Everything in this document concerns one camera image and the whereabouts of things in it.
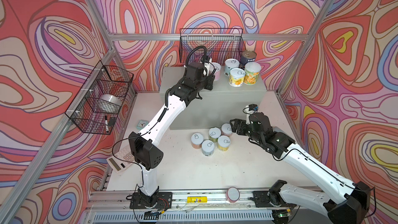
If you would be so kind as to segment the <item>white can pink label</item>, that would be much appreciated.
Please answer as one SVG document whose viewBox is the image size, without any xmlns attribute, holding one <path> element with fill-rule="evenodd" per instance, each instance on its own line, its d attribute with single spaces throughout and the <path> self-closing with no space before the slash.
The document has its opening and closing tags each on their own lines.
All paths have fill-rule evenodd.
<svg viewBox="0 0 398 224">
<path fill-rule="evenodd" d="M 214 81 L 218 81 L 220 78 L 220 72 L 221 72 L 221 65 L 217 62 L 212 62 L 210 66 L 210 75 L 213 75 Z"/>
</svg>

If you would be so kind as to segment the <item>light blue spotted can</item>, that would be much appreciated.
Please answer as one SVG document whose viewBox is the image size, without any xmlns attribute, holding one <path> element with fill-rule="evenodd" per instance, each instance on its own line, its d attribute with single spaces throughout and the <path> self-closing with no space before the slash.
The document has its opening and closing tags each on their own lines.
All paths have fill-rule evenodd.
<svg viewBox="0 0 398 224">
<path fill-rule="evenodd" d="M 230 75 L 230 71 L 234 68 L 239 68 L 239 61 L 236 59 L 227 59 L 224 64 L 224 74 L 226 76 Z"/>
</svg>

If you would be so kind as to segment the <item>white can yellow orange label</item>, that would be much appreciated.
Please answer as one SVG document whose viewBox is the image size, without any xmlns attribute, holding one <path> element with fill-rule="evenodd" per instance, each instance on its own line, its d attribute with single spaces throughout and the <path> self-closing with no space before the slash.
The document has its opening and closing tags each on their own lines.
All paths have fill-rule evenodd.
<svg viewBox="0 0 398 224">
<path fill-rule="evenodd" d="M 233 68 L 230 70 L 229 85 L 232 87 L 241 87 L 244 83 L 246 73 L 241 68 Z"/>
</svg>

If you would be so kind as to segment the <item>white can teal label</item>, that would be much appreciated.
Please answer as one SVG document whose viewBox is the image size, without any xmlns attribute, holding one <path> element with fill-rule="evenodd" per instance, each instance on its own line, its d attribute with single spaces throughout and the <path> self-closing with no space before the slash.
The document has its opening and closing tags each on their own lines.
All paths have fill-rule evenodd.
<svg viewBox="0 0 398 224">
<path fill-rule="evenodd" d="M 215 143 L 213 141 L 205 140 L 202 143 L 201 151 L 202 151 L 203 155 L 208 156 L 208 157 L 212 156 L 214 153 L 214 150 L 215 150 Z"/>
</svg>

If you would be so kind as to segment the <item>yellow peach can plastic lid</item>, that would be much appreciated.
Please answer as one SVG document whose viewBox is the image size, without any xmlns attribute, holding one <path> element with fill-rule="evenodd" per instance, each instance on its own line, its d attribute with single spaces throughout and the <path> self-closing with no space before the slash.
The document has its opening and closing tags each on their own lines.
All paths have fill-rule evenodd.
<svg viewBox="0 0 398 224">
<path fill-rule="evenodd" d="M 260 75 L 261 65 L 257 62 L 249 62 L 245 65 L 245 78 L 244 84 L 254 85 Z"/>
</svg>

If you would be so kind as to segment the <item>dark blue tomato can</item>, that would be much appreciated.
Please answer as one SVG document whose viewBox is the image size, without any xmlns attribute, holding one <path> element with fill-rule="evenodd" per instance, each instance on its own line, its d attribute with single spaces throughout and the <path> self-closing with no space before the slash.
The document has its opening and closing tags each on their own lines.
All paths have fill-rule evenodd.
<svg viewBox="0 0 398 224">
<path fill-rule="evenodd" d="M 244 50 L 240 55 L 239 67 L 244 69 L 245 65 L 249 62 L 254 62 L 256 57 L 256 52 L 252 50 Z"/>
</svg>

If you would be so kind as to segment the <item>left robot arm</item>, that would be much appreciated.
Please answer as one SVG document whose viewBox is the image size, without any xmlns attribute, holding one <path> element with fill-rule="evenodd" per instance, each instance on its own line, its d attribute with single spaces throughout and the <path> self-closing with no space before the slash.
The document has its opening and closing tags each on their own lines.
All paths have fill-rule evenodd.
<svg viewBox="0 0 398 224">
<path fill-rule="evenodd" d="M 152 197 L 159 190 L 156 168 L 163 159 L 163 152 L 158 148 L 163 135 L 193 100 L 201 98 L 201 90 L 213 89 L 216 69 L 212 63 L 192 62 L 184 67 L 183 77 L 166 91 L 164 105 L 154 118 L 128 138 L 134 162 L 142 169 L 140 193 L 147 197 Z"/>
</svg>

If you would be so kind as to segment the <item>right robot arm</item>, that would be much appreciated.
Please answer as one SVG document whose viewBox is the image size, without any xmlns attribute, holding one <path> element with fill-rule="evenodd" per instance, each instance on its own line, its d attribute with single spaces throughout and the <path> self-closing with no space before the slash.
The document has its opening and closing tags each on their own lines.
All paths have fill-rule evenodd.
<svg viewBox="0 0 398 224">
<path fill-rule="evenodd" d="M 263 113 L 247 114 L 245 120 L 230 120 L 232 132 L 247 136 L 248 141 L 271 154 L 276 161 L 285 162 L 320 189 L 320 192 L 296 187 L 278 180 L 267 193 L 274 206 L 295 204 L 329 218 L 334 224 L 360 224 L 370 210 L 371 193 L 366 183 L 355 183 L 339 175 L 307 153 L 293 138 L 274 129 Z"/>
</svg>

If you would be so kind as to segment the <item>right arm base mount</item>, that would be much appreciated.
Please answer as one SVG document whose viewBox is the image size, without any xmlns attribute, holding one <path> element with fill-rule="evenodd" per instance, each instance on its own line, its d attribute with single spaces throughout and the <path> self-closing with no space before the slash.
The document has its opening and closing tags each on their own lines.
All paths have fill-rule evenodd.
<svg viewBox="0 0 398 224">
<path fill-rule="evenodd" d="M 285 202 L 279 193 L 269 191 L 253 191 L 249 200 L 255 203 L 256 207 L 295 208 L 296 204 Z"/>
</svg>

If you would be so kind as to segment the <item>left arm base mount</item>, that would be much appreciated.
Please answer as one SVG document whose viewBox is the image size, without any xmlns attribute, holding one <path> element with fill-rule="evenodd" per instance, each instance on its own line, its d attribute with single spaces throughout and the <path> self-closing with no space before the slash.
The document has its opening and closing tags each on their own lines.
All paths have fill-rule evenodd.
<svg viewBox="0 0 398 224">
<path fill-rule="evenodd" d="M 130 200 L 130 209 L 169 209 L 172 207 L 172 192 L 155 192 L 146 196 L 141 191 L 133 193 Z"/>
</svg>

